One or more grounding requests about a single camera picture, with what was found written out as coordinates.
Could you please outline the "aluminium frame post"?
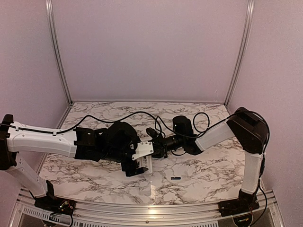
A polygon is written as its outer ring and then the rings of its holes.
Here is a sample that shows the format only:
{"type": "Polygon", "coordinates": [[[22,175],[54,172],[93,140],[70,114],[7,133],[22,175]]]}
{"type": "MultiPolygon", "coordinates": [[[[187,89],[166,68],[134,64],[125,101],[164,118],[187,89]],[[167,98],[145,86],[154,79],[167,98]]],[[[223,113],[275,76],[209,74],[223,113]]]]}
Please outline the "aluminium frame post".
{"type": "Polygon", "coordinates": [[[224,101],[224,105],[226,108],[228,108],[229,104],[231,103],[232,96],[235,91],[237,81],[239,79],[243,58],[244,58],[244,55],[245,55],[245,52],[246,52],[246,49],[247,49],[247,46],[249,43],[254,8],[255,8],[255,1],[248,0],[240,47],[239,47],[236,63],[235,63],[234,69],[233,69],[232,79],[230,81],[230,85],[229,85],[229,88],[228,88],[228,91],[227,91],[227,94],[225,97],[225,101],[224,101]]]}
{"type": "Polygon", "coordinates": [[[64,67],[63,67],[63,62],[60,54],[60,48],[59,48],[59,42],[58,42],[58,37],[57,37],[57,32],[56,32],[56,27],[55,27],[55,18],[54,18],[54,11],[53,11],[53,1],[52,0],[46,0],[45,1],[45,6],[46,6],[46,14],[47,14],[47,19],[48,19],[48,24],[49,24],[49,29],[50,29],[50,36],[51,36],[51,42],[53,46],[53,52],[55,56],[55,62],[57,65],[57,69],[59,72],[59,77],[62,83],[62,88],[63,92],[65,95],[65,99],[68,103],[68,105],[72,105],[72,98],[71,94],[69,91],[64,67]]]}

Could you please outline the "right aluminium frame post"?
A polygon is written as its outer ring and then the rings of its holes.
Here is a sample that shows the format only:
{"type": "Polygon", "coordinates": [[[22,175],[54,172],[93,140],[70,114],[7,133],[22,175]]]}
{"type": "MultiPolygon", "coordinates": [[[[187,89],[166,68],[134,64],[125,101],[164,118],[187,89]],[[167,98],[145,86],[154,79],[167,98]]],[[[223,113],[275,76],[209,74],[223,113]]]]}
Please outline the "right aluminium frame post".
{"type": "Polygon", "coordinates": [[[234,69],[233,69],[232,79],[230,81],[230,85],[229,85],[229,88],[228,88],[228,91],[227,91],[227,94],[225,97],[225,101],[224,101],[224,105],[226,108],[228,108],[229,104],[231,103],[232,96],[235,91],[237,81],[239,79],[243,58],[244,58],[244,55],[245,55],[245,52],[246,52],[246,49],[247,49],[247,46],[249,43],[254,8],[255,8],[255,1],[248,0],[240,47],[239,47],[236,63],[235,63],[234,69]]]}

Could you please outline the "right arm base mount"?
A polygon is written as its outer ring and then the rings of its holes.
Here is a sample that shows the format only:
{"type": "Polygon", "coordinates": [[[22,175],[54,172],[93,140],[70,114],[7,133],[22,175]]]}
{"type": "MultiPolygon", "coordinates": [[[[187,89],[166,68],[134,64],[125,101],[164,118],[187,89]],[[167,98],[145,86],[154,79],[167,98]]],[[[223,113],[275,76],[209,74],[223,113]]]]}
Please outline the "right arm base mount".
{"type": "Polygon", "coordinates": [[[221,201],[218,203],[218,207],[222,217],[226,217],[230,215],[238,215],[245,212],[251,212],[252,210],[256,210],[260,208],[257,200],[253,200],[249,202],[243,199],[221,201]]]}

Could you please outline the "white remote control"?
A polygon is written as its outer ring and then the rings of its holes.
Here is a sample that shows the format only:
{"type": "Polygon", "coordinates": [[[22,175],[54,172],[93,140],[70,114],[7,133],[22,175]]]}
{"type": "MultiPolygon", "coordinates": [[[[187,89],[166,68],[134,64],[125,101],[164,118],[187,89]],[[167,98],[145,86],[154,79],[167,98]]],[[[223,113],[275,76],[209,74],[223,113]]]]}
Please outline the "white remote control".
{"type": "Polygon", "coordinates": [[[144,156],[137,159],[139,163],[139,167],[143,168],[143,172],[147,172],[149,174],[153,173],[152,168],[152,157],[151,156],[144,156]]]}

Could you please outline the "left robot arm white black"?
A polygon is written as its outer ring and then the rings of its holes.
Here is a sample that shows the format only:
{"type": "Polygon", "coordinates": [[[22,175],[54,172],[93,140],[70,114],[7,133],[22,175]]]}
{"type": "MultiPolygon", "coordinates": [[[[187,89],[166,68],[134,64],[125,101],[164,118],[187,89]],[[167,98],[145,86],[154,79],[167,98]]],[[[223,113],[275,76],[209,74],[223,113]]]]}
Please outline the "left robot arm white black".
{"type": "Polygon", "coordinates": [[[126,122],[115,122],[109,128],[97,130],[81,127],[59,130],[29,127],[6,114],[0,123],[0,168],[18,179],[49,210],[58,209],[60,200],[54,195],[53,185],[39,177],[21,158],[19,153],[25,151],[95,162],[114,161],[121,164],[127,177],[152,172],[151,142],[141,141],[126,122]]]}

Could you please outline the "left aluminium frame post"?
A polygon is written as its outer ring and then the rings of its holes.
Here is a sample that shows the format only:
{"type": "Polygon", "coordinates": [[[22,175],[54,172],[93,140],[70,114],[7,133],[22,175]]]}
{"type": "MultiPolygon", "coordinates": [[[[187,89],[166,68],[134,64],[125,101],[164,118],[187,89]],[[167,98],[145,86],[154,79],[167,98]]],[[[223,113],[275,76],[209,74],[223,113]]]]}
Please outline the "left aluminium frame post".
{"type": "Polygon", "coordinates": [[[53,52],[55,56],[55,62],[57,65],[57,69],[59,72],[59,77],[62,83],[62,88],[63,92],[65,95],[65,99],[68,103],[68,105],[72,105],[72,98],[71,94],[69,91],[64,67],[63,67],[63,62],[60,54],[60,48],[59,48],[59,42],[58,42],[58,37],[57,37],[57,32],[56,32],[56,27],[55,27],[55,18],[54,18],[54,11],[53,11],[53,1],[52,0],[46,0],[45,1],[45,6],[46,6],[46,14],[47,14],[47,19],[48,19],[48,24],[49,24],[49,29],[50,29],[50,36],[51,36],[51,42],[53,46],[53,52]]]}

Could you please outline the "front aluminium rail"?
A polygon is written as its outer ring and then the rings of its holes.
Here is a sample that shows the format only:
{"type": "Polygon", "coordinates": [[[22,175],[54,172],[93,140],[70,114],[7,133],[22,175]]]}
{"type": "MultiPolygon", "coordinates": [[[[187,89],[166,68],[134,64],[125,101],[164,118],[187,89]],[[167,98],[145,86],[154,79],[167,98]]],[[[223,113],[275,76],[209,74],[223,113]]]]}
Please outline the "front aluminium rail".
{"type": "Polygon", "coordinates": [[[220,201],[178,204],[142,205],[75,201],[73,216],[54,214],[34,206],[27,189],[21,189],[8,226],[67,227],[233,227],[234,220],[253,216],[255,227],[284,227],[285,223],[273,191],[258,194],[259,209],[223,217],[220,201]]]}

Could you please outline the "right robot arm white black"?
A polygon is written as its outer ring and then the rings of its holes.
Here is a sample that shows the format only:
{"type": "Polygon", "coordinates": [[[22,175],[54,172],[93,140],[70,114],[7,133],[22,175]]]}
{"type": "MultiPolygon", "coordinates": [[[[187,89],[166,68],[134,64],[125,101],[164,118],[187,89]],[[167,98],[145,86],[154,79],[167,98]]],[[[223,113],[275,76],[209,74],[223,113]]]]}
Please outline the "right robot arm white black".
{"type": "Polygon", "coordinates": [[[245,167],[234,207],[239,212],[246,211],[253,204],[265,167],[265,152],[270,139],[266,120],[257,112],[240,107],[225,119],[196,133],[192,121],[183,115],[174,117],[172,124],[169,137],[155,130],[150,132],[154,150],[152,157],[166,158],[169,152],[179,148],[196,156],[227,141],[238,143],[245,153],[245,167]]]}

